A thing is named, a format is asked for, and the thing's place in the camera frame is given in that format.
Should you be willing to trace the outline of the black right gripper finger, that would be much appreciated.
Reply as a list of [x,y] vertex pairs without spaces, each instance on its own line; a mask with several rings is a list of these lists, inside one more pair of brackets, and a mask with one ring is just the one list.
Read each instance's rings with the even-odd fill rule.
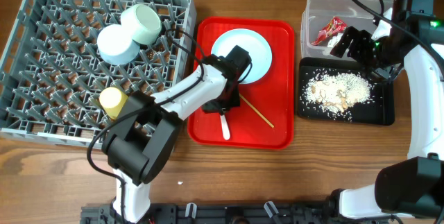
[[330,54],[335,57],[343,57],[344,53],[348,51],[347,56],[350,57],[351,53],[356,49],[360,35],[360,31],[355,27],[347,27],[339,42],[330,51]]
[[360,63],[370,63],[372,58],[372,39],[368,31],[351,28],[347,34],[351,42],[347,56]]

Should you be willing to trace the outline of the white napkin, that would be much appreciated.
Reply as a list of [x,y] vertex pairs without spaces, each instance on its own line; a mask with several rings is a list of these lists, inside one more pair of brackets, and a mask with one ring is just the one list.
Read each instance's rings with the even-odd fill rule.
[[343,36],[343,33],[338,33],[337,35],[333,36],[329,40],[329,42],[327,43],[327,46],[325,47],[325,50],[323,51],[323,55],[329,55],[331,50],[340,42],[342,36]]

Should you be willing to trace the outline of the wooden chopstick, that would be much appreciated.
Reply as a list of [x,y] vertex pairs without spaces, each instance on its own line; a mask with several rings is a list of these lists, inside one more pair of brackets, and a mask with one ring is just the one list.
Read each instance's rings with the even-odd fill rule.
[[250,103],[242,94],[239,94],[240,99],[242,99],[263,121],[265,121],[271,128],[275,126],[252,104]]

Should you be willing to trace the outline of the red snack wrapper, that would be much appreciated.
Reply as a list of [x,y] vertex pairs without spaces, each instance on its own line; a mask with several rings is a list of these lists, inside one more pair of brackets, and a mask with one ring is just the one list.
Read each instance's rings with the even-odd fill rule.
[[348,25],[342,19],[333,17],[326,26],[319,30],[317,38],[311,44],[318,46],[327,38],[342,33],[347,27]]

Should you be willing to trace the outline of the white plastic fork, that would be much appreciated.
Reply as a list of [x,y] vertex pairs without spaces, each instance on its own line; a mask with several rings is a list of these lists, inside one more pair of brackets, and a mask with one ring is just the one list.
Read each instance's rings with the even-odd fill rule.
[[230,129],[229,129],[228,122],[227,122],[227,119],[224,114],[222,114],[220,116],[220,120],[221,120],[221,129],[222,129],[223,138],[225,140],[229,140],[231,137]]

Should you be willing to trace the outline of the rice and food scraps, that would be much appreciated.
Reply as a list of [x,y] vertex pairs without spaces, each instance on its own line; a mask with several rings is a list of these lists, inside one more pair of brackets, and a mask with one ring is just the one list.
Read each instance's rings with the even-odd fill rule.
[[326,114],[327,117],[338,120],[340,117],[352,121],[352,109],[356,105],[373,102],[371,83],[360,73],[352,74],[339,72],[329,75],[326,71],[315,70],[307,82],[302,84],[302,112]]

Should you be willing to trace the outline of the large light blue plate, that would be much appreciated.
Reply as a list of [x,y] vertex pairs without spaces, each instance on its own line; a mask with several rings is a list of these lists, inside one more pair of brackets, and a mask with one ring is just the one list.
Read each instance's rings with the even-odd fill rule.
[[222,34],[212,46],[211,54],[226,56],[233,47],[240,46],[246,50],[252,59],[252,68],[248,74],[245,70],[241,84],[250,84],[263,78],[272,64],[272,51],[268,42],[257,32],[237,28]]

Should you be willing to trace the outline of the green bowl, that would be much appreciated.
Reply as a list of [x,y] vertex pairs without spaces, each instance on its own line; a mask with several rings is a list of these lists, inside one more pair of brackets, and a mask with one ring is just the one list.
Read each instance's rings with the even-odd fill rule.
[[134,41],[143,45],[154,43],[162,30],[159,16],[144,4],[136,4],[121,14],[121,25]]

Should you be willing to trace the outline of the yellow plastic cup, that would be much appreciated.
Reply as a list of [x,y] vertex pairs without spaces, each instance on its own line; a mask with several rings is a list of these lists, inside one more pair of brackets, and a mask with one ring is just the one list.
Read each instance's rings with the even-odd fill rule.
[[127,100],[128,96],[116,87],[108,87],[99,95],[99,103],[111,119],[119,116]]

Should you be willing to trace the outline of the light blue small bowl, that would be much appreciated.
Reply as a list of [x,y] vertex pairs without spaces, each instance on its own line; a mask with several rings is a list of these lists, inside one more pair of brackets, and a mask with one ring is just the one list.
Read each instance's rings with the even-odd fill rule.
[[140,46],[119,24],[106,26],[99,33],[96,43],[101,59],[113,65],[132,62],[140,50]]

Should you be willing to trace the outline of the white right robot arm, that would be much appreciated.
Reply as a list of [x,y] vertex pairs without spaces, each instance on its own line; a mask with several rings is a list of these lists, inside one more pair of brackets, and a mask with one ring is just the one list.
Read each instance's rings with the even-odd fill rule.
[[391,17],[352,0],[377,24],[349,27],[331,55],[356,60],[386,82],[409,79],[411,141],[407,160],[382,169],[374,184],[338,192],[337,215],[352,223],[431,218],[443,222],[443,20],[434,0],[393,0]]

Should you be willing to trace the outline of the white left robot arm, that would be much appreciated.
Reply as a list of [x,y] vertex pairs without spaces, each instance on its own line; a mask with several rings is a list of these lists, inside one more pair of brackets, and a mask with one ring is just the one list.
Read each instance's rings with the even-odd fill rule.
[[196,110],[225,114],[240,105],[239,82],[253,66],[235,46],[226,56],[210,55],[196,70],[162,92],[133,92],[110,126],[101,150],[122,183],[113,203],[121,223],[137,223],[148,212],[151,182],[173,151],[182,123]]

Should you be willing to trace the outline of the clear plastic waste bin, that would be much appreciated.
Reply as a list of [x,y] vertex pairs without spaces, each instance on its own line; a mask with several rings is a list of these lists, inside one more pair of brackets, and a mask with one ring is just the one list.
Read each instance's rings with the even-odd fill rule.
[[335,59],[330,55],[331,48],[327,46],[327,40],[317,46],[312,44],[316,40],[318,32],[333,17],[338,17],[348,26],[369,33],[374,33],[377,28],[373,23],[373,16],[352,0],[307,0],[300,28],[300,49],[303,58]]

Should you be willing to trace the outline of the black waste tray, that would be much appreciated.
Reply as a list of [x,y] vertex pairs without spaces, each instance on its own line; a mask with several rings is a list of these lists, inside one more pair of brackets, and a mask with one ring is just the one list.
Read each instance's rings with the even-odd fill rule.
[[[327,109],[321,102],[309,99],[311,84],[326,76],[353,74],[368,80],[369,99],[356,103],[343,112],[336,107]],[[299,63],[298,97],[295,113],[305,119],[322,119],[353,123],[369,123],[389,126],[395,121],[394,92],[392,83],[371,80],[364,67],[352,61],[340,59],[303,58]]]

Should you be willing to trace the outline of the grey dishwasher rack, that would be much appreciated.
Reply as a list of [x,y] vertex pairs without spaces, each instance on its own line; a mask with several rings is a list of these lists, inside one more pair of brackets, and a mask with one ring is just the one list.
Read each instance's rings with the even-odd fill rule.
[[[128,64],[108,64],[98,35],[136,4],[178,33],[143,46]],[[111,122],[103,89],[152,94],[182,80],[195,23],[194,0],[23,0],[1,56],[1,136],[88,146]]]

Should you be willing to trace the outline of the red plastic tray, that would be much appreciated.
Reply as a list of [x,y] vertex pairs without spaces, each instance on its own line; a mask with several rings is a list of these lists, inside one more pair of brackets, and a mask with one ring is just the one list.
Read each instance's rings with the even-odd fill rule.
[[278,150],[293,139],[294,75],[296,37],[284,21],[209,17],[198,27],[197,40],[205,54],[225,32],[245,28],[259,33],[270,45],[272,64],[268,73],[239,92],[275,127],[271,128],[242,99],[240,106],[226,112],[230,139],[223,138],[218,113],[196,110],[188,118],[188,134],[199,144]]

